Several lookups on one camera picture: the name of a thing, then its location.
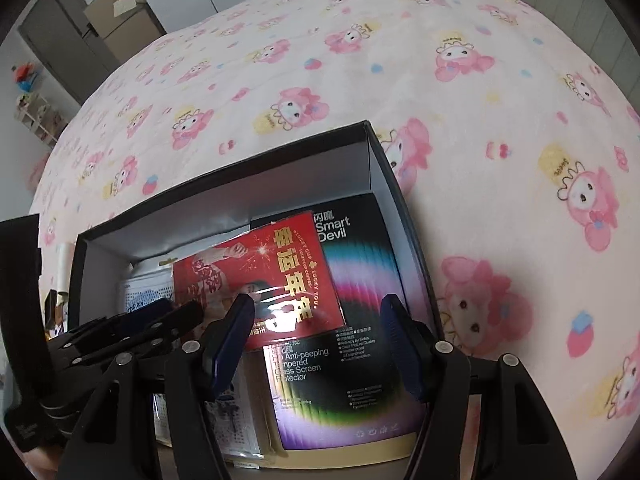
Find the red lucky toy packet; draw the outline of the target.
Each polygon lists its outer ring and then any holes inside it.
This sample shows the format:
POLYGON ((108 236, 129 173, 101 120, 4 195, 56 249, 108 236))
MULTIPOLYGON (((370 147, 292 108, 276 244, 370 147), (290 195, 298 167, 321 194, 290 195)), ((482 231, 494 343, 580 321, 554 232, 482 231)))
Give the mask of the red lucky toy packet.
POLYGON ((176 303, 199 302, 204 325, 223 318, 237 296, 252 298, 255 314, 247 351, 345 325, 309 211, 178 260, 171 274, 176 303))

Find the pink cartoon print blanket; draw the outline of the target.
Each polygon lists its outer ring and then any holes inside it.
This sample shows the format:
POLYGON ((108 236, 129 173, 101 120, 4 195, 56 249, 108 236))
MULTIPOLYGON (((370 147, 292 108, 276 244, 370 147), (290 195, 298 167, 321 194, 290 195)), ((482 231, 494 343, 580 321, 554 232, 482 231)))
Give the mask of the pink cartoon print blanket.
POLYGON ((639 112, 522 0, 245 0, 144 47, 81 105, 35 192, 56 246, 159 192, 367 120, 446 332, 513 349, 578 473, 639 417, 639 112))

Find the black cardboard storage box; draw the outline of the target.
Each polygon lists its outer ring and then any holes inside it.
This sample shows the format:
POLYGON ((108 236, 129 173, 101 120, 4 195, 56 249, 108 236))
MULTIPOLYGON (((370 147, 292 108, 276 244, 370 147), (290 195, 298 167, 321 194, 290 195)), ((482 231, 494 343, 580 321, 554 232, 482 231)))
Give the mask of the black cardboard storage box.
MULTIPOLYGON (((304 210, 316 214, 324 252, 345 309, 377 306, 397 295, 411 316, 442 332, 432 281, 405 201, 398 151, 358 122, 285 144, 204 174, 145 200, 79 235, 70 274, 70 326, 126 309, 124 279, 149 275, 256 226, 304 210)), ((405 392, 378 412, 349 422, 324 406, 314 415, 278 408, 267 355, 240 361, 219 417, 235 478, 258 468, 269 479, 391 479, 406 468, 420 408, 405 392)))

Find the black screen protector box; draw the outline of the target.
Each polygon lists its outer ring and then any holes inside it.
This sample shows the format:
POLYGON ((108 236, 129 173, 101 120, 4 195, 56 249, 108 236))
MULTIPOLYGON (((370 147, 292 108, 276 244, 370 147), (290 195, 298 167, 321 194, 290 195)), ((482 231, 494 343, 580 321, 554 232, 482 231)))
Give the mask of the black screen protector box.
POLYGON ((346 324, 262 352, 281 444, 307 451, 410 434, 423 410, 381 326, 382 299, 404 290, 378 202, 360 194, 311 211, 346 324))

